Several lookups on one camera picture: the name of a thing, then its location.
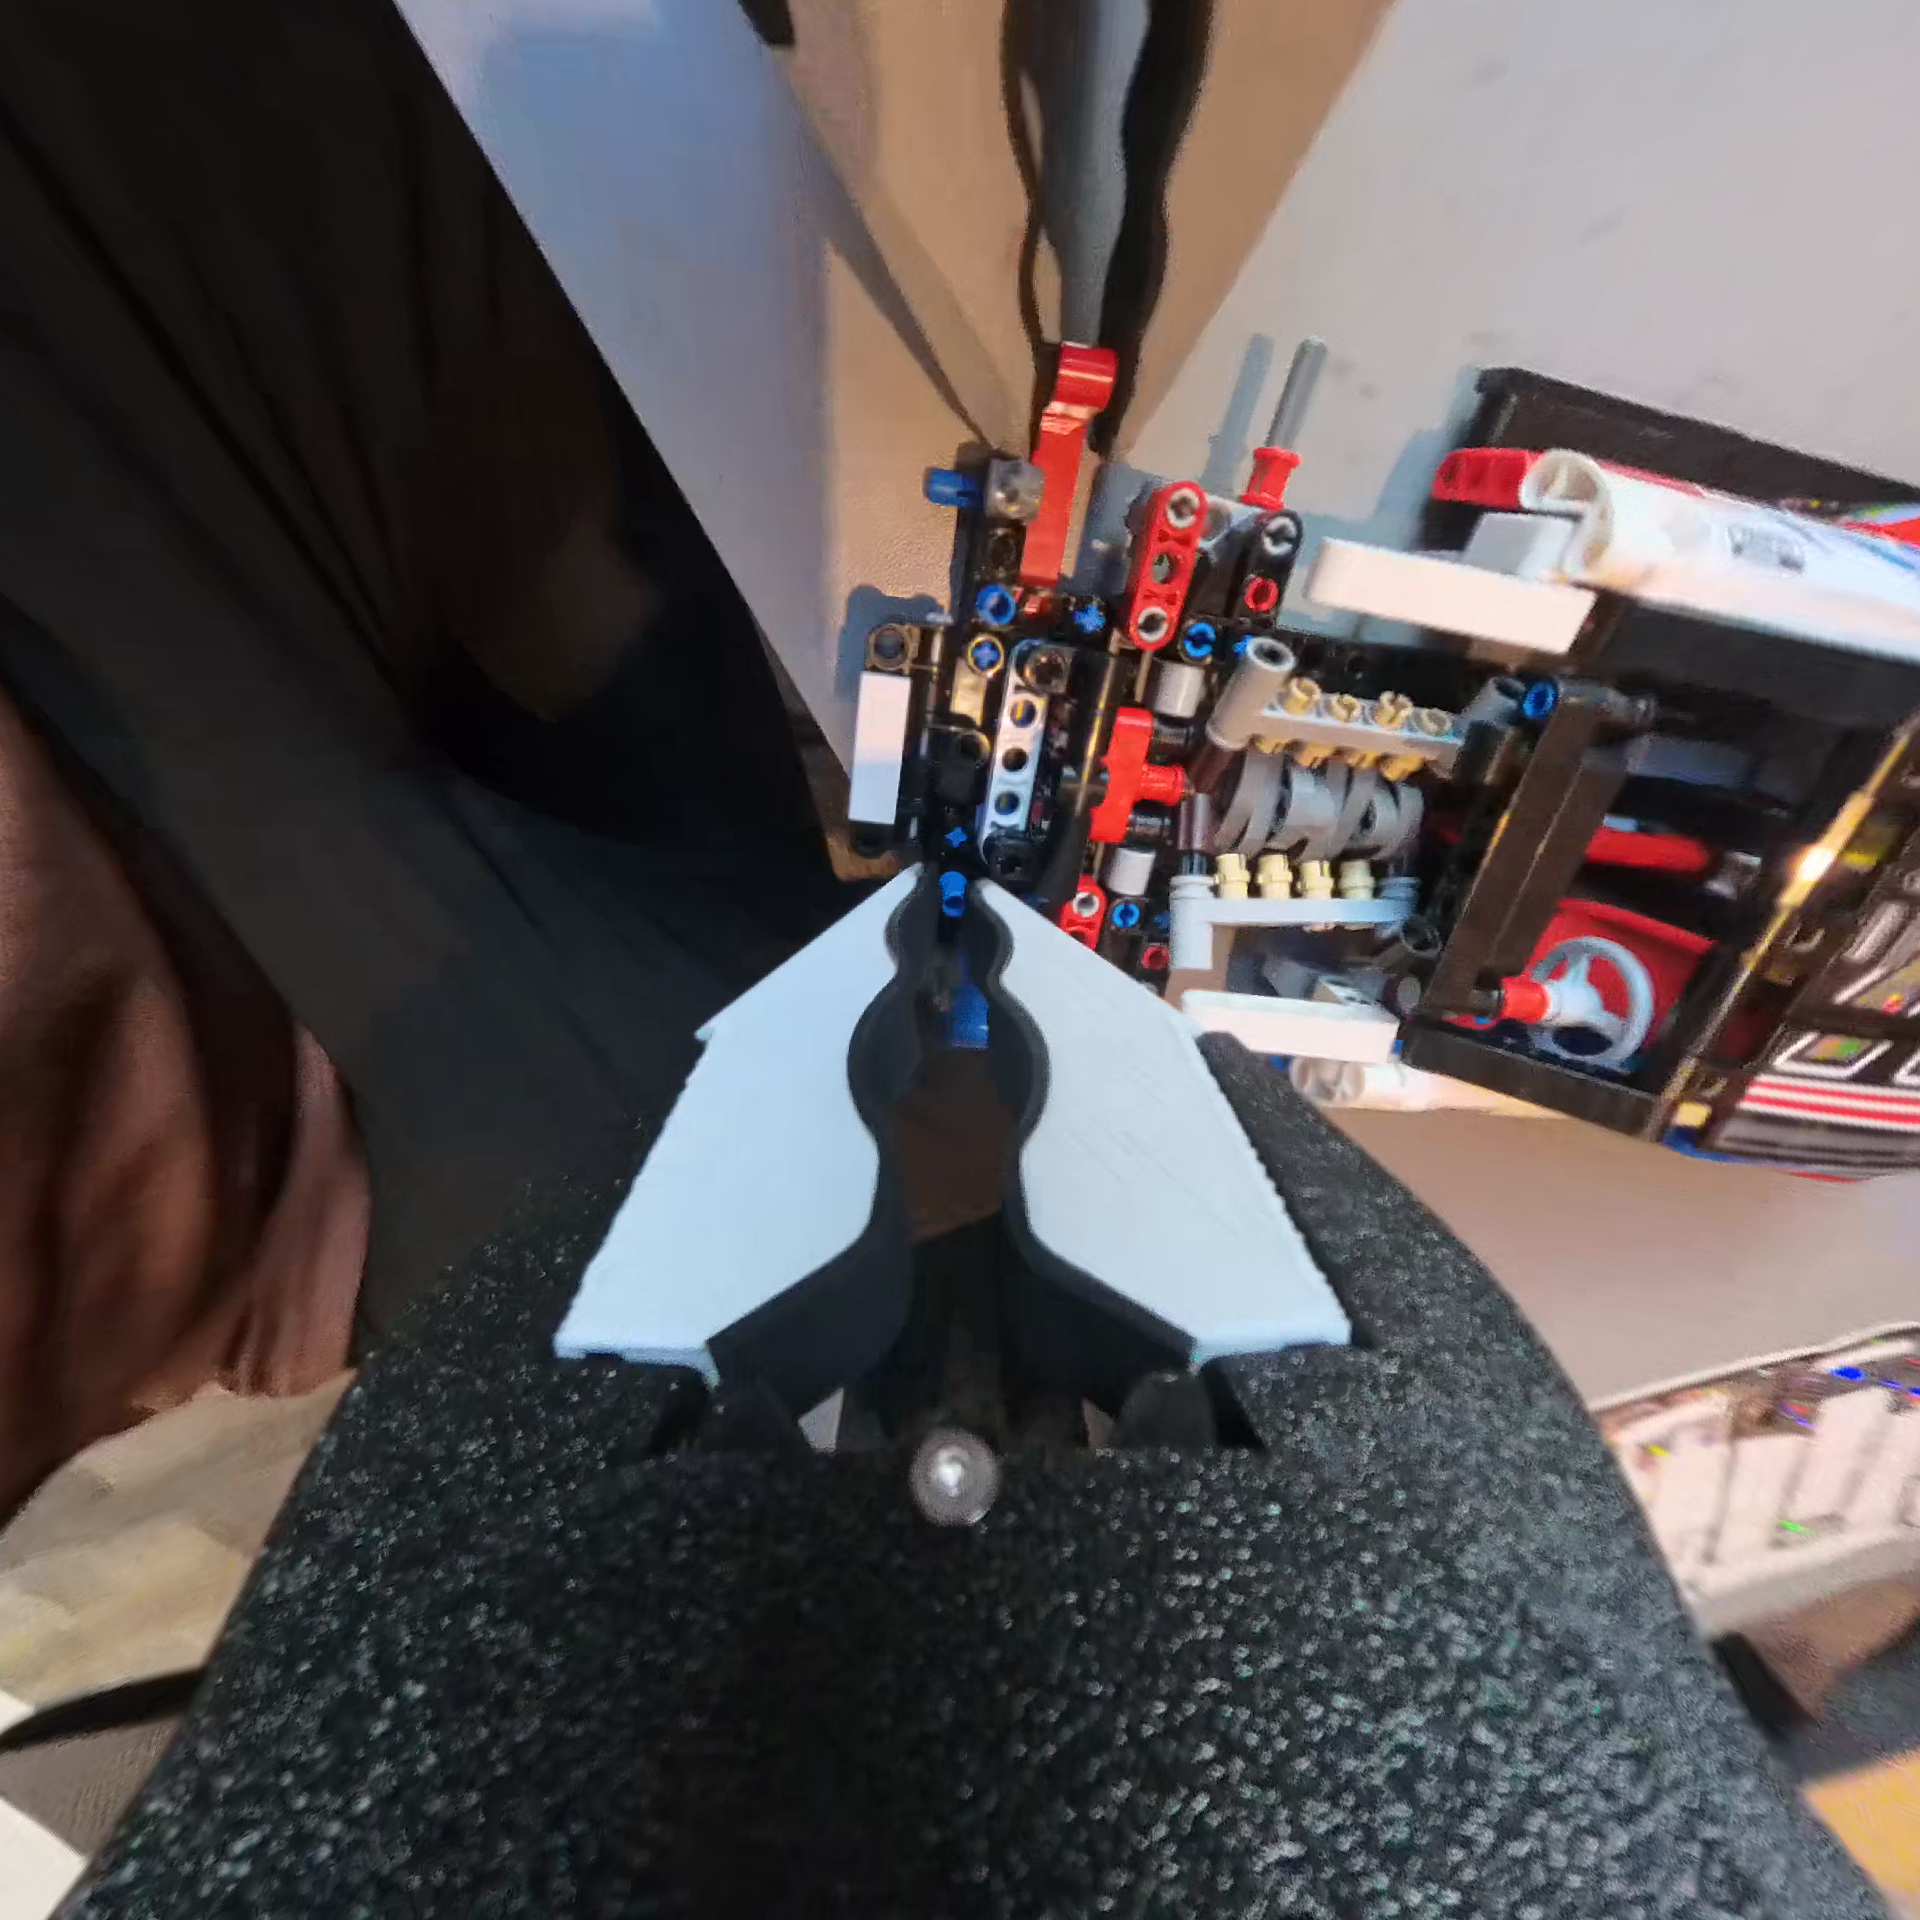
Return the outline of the brick-built toy race car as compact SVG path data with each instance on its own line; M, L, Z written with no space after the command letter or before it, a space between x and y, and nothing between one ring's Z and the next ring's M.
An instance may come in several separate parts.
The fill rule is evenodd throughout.
M857 850L950 919L993 880L1325 1102L1914 1174L1914 487L1494 369L1416 545L1309 539L1322 361L1078 571L1110 353L1057 353L1027 461L926 472L950 605L865 635Z

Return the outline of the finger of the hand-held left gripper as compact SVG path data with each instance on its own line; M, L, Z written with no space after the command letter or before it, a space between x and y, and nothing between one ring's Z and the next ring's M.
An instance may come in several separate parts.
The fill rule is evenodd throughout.
M1102 453L1134 453L1371 50L1386 2L1146 5L1096 339L1118 387Z
M1007 5L793 2L786 22L784 80L849 203L854 274L965 430L1024 448L1032 187L1005 93Z

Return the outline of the holographic sticker sheet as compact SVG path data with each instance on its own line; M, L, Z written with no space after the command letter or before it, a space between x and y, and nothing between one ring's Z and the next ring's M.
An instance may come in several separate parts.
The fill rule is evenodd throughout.
M1917 1328L1591 1406L1695 1627L1722 1640L1917 1570Z

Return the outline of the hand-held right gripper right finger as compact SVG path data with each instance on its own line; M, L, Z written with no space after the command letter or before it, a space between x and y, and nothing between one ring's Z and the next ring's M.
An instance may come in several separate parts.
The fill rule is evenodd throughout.
M1187 1369L1352 1339L1186 1018L992 880L970 970L1047 1286Z

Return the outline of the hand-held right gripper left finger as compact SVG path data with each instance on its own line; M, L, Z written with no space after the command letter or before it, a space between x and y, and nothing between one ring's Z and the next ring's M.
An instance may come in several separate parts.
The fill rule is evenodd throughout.
M554 1355L707 1385L848 1385L894 1347L911 1256L898 1109L921 1067L927 875L903 872L699 1035Z

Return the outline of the person's brown sweater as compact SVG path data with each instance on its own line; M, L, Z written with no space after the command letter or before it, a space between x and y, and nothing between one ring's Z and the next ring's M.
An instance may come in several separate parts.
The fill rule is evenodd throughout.
M336 1378L367 1233L325 1050L157 834L3 699L3 1519L207 1389Z

